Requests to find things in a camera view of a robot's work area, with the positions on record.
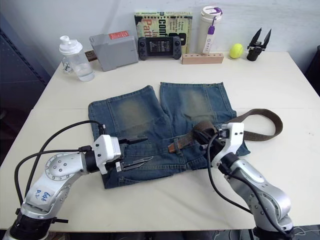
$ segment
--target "gray box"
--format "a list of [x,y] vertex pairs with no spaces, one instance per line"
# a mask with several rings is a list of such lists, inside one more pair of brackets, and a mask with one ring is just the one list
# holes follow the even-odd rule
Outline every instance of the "gray box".
[[99,34],[89,37],[89,41],[104,72],[139,61],[134,36],[122,36],[111,39],[111,34]]

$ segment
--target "white table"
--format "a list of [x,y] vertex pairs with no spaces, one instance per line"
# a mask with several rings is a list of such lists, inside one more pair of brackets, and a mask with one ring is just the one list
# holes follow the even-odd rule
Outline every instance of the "white table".
[[[159,96],[160,82],[224,82],[231,106],[238,114],[268,108],[284,124],[283,132],[266,142],[247,142],[247,159],[270,183],[292,201],[289,213],[296,226],[320,223],[320,98],[286,52],[263,52],[256,62],[225,57],[222,64],[182,65],[171,59],[148,59],[102,72],[80,82],[62,73],[61,65],[0,168],[0,228],[13,224],[19,201],[14,188],[16,164],[39,151],[59,129],[88,119],[88,105],[151,85]],[[272,124],[260,116],[245,120],[247,130],[272,134]],[[91,128],[82,125],[62,133],[47,149],[77,148],[93,142]],[[51,155],[41,157],[35,178]],[[32,162],[20,169],[25,189]],[[245,205],[222,174],[212,169],[216,184],[227,197]],[[66,232],[182,231],[247,229],[253,217],[221,199],[212,189],[207,171],[197,170],[113,189],[104,189],[99,173],[81,177],[73,185],[58,216],[68,224],[50,229]]]

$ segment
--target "clear bottle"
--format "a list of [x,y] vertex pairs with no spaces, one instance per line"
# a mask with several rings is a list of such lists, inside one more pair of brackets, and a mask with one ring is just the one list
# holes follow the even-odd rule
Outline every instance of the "clear bottle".
[[62,36],[60,40],[59,51],[66,57],[78,78],[83,82],[94,79],[95,73],[83,51],[82,44],[76,39],[70,40],[68,36]]

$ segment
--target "black cable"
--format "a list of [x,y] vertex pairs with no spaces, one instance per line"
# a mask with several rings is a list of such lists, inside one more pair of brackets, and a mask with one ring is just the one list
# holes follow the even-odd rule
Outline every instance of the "black cable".
[[263,205],[263,202],[262,202],[262,200],[261,200],[258,192],[255,190],[255,188],[254,188],[250,183],[248,183],[246,180],[244,180],[244,179],[242,179],[242,178],[240,178],[240,177],[238,177],[238,176],[235,176],[235,175],[230,174],[230,173],[228,174],[228,176],[231,177],[231,178],[237,179],[238,181],[243,182],[244,184],[246,184],[246,185],[251,189],[251,191],[254,193],[256,199],[258,199],[258,202],[259,202],[259,204],[260,204],[260,206],[261,206],[261,208],[262,208],[262,210],[263,210],[266,218],[267,218],[267,219],[269,220],[269,222],[271,223],[271,225],[272,225],[279,233],[283,234],[286,238],[290,238],[290,235],[289,235],[289,234],[287,234],[285,231],[283,231],[280,227],[278,227],[278,226],[272,221],[269,213],[267,212],[265,206]]
[[[71,129],[73,127],[76,127],[76,126],[79,126],[79,125],[82,125],[82,124],[98,124],[99,126],[102,126],[102,124],[98,121],[94,121],[94,120],[85,120],[85,121],[80,121],[80,122],[76,122],[74,124],[71,124],[69,126],[66,126],[65,128],[62,128],[61,130],[57,131],[55,134],[53,134],[51,137],[49,137],[49,139],[43,144],[43,146],[41,147],[39,153],[43,152],[45,150],[45,148],[47,147],[47,145],[50,143],[50,141],[52,139],[54,139],[56,136],[58,136],[59,134],[61,134],[62,132],[68,130],[68,129]],[[38,162],[39,162],[39,159],[40,159],[40,155],[38,155],[33,163],[33,166],[32,166],[32,170],[30,172],[30,175],[29,175],[29,179],[28,179],[28,182],[26,184],[26,188],[25,188],[25,194],[24,196],[27,195],[29,189],[30,189],[30,186],[31,186],[31,182],[32,182],[32,179],[34,177],[34,174],[35,174],[35,171],[36,171],[36,168],[37,168],[37,165],[38,165]]]
[[14,184],[15,184],[16,193],[18,194],[20,205],[22,205],[24,201],[21,194],[20,186],[19,186],[19,168],[21,167],[21,165],[24,164],[27,160],[34,158],[36,156],[41,156],[42,154],[61,153],[61,152],[79,152],[79,149],[60,149],[60,150],[41,151],[25,157],[23,160],[21,160],[17,164],[14,170]]
[[210,179],[210,182],[211,182],[211,185],[213,187],[213,189],[215,190],[215,192],[221,197],[223,198],[224,200],[226,200],[228,203],[252,214],[252,212],[245,208],[244,206],[241,206],[240,204],[230,200],[229,198],[227,198],[226,196],[224,196],[221,192],[219,192],[219,190],[217,189],[215,183],[214,183],[214,180],[212,178],[212,173],[211,173],[211,160],[210,160],[210,147],[213,143],[213,141],[217,138],[218,134],[215,134],[209,141],[208,145],[207,145],[207,148],[206,148],[206,160],[207,160],[207,168],[208,168],[208,173],[209,173],[209,179]]

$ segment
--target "brown belt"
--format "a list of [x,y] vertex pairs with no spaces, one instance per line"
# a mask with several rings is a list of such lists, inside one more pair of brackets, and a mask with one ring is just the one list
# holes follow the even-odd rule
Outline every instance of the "brown belt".
[[[283,123],[280,119],[280,117],[275,114],[273,111],[270,111],[268,109],[260,109],[260,108],[255,108],[251,109],[250,111],[246,112],[245,114],[242,114],[241,116],[237,116],[229,121],[227,123],[240,123],[243,122],[248,116],[251,115],[262,115],[265,116],[266,118],[270,119],[274,126],[275,126],[275,132],[273,135],[264,135],[256,132],[251,132],[251,131],[244,131],[243,134],[243,140],[247,141],[255,141],[255,142],[261,142],[261,141],[267,141],[275,136],[279,135],[282,130],[283,130]],[[186,135],[178,137],[178,140],[176,143],[171,143],[168,146],[168,151],[169,153],[175,153],[176,149],[183,149],[185,146],[191,144],[193,142],[193,131],[198,130],[198,131],[205,131],[208,129],[212,129],[213,125],[210,121],[202,121],[198,123],[196,126],[194,126],[193,130],[188,132]]]

